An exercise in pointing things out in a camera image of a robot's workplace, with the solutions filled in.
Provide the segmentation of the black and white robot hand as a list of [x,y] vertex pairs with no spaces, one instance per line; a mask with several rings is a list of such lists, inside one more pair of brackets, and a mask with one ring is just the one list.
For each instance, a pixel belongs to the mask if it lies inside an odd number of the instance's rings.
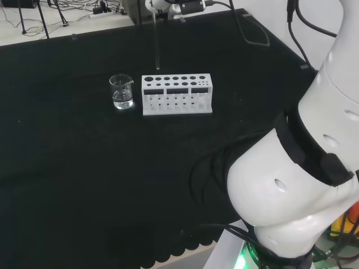
[[170,19],[175,16],[203,12],[206,9],[206,4],[205,1],[200,0],[146,0],[145,7],[156,17]]

